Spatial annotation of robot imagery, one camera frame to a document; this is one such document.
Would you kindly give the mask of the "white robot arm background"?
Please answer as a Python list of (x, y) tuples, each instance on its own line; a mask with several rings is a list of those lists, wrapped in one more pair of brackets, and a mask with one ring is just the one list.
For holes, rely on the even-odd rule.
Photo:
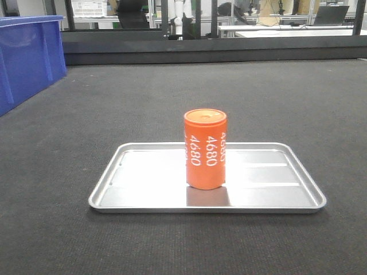
[(184, 18), (193, 18), (191, 0), (168, 0), (167, 6), (168, 19), (175, 27), (181, 27)]

